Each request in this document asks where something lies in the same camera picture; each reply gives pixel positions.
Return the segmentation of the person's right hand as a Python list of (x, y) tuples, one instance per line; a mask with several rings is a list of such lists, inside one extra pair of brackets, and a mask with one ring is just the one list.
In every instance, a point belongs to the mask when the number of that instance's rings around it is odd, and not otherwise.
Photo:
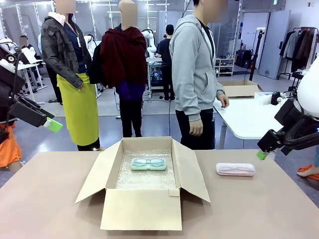
[(189, 122), (190, 131), (189, 134), (193, 136), (201, 136), (203, 133), (203, 123), (202, 120), (190, 121)]

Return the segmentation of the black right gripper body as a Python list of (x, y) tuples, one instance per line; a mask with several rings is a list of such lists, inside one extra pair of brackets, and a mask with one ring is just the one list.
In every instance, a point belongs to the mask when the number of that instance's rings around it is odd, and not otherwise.
[(289, 98), (275, 115), (283, 127), (293, 127), (303, 116), (302, 108), (296, 99)]

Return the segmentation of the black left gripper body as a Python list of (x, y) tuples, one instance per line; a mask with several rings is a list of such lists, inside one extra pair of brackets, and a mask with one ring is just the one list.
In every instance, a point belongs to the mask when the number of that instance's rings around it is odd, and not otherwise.
[(0, 67), (0, 98), (8, 100), (18, 94), (25, 84), (25, 79), (7, 70), (3, 66)]

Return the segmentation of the person's left hand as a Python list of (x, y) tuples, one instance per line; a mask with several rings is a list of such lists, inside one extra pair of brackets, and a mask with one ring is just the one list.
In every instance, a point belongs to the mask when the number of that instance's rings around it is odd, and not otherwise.
[(229, 106), (229, 99), (225, 94), (218, 95), (217, 99), (221, 102), (221, 106), (223, 108), (227, 108)]

